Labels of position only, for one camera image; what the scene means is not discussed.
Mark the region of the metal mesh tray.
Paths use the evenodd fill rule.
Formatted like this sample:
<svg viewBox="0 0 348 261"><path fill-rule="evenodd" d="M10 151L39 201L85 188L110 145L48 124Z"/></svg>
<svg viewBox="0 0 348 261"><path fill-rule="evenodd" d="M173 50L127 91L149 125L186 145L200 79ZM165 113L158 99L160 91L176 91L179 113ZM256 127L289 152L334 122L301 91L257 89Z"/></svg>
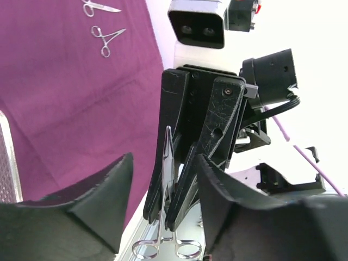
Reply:
<svg viewBox="0 0 348 261"><path fill-rule="evenodd" d="M9 122L1 111L1 203L23 201Z"/></svg>

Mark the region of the purple cloth wrap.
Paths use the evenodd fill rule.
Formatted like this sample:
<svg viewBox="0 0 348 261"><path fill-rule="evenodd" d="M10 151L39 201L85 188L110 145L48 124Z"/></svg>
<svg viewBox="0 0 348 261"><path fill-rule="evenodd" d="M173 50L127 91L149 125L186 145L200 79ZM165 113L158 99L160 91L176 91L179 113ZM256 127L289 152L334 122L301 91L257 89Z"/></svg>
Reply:
<svg viewBox="0 0 348 261"><path fill-rule="evenodd" d="M134 157L126 220L151 179L162 60L145 1L1 1L1 110L9 120L25 200L38 200ZM101 56L91 34L126 28Z"/></svg>

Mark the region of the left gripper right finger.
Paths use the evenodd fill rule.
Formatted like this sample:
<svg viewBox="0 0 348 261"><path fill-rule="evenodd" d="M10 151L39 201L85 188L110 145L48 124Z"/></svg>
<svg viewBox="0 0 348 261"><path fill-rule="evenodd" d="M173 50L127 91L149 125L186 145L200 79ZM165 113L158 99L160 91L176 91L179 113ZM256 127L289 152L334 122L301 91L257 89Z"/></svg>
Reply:
<svg viewBox="0 0 348 261"><path fill-rule="evenodd" d="M197 179L209 253L291 252L299 234L290 205L256 192L203 155Z"/></svg>

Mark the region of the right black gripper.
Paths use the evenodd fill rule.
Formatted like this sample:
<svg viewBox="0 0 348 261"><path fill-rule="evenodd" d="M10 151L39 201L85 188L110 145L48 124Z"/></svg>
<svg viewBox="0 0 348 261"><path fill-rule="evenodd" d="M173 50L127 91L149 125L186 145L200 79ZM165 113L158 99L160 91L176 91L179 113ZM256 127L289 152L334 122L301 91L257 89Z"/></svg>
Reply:
<svg viewBox="0 0 348 261"><path fill-rule="evenodd" d="M251 88L233 72L184 65L161 75L154 168L143 209L152 224L162 204L163 151L175 132L176 162L185 164L170 203L166 227L175 231L197 194L195 157L205 154L225 167L232 156Z"/></svg>

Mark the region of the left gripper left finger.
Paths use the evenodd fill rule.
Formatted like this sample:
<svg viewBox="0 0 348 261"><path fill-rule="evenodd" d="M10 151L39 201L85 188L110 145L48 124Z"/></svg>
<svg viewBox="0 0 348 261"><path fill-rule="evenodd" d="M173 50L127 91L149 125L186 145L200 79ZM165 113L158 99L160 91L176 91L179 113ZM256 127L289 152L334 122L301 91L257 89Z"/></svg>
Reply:
<svg viewBox="0 0 348 261"><path fill-rule="evenodd" d="M22 206L62 209L113 252L119 252L133 178L133 155L127 153L93 175L38 201Z"/></svg>

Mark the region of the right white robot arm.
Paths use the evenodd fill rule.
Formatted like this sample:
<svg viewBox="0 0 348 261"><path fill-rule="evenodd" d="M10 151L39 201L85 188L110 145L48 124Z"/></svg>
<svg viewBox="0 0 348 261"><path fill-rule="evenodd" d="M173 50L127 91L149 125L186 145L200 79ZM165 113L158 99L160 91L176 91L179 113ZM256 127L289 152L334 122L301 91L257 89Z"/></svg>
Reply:
<svg viewBox="0 0 348 261"><path fill-rule="evenodd" d="M171 127L177 171L176 191L166 225L176 229L198 201L195 157L204 154L218 167L233 153L270 144L266 119L300 103L293 55L286 49L243 62L239 73L196 65L167 69L161 76L154 169L143 217L153 223L161 209L161 170L165 129Z"/></svg>

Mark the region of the steel surgical scissors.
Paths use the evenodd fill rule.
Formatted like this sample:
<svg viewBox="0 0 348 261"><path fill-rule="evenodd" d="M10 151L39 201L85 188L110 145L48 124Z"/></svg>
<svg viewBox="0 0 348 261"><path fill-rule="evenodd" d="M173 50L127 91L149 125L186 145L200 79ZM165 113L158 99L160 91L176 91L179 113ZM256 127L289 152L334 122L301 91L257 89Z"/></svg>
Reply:
<svg viewBox="0 0 348 261"><path fill-rule="evenodd" d="M110 12L110 13L121 12L120 9L110 7L107 5L98 4L98 3L95 3L91 0L82 0L82 2L83 2L83 11L87 17L93 17L95 10L102 10L102 11L106 11L106 12Z"/></svg>

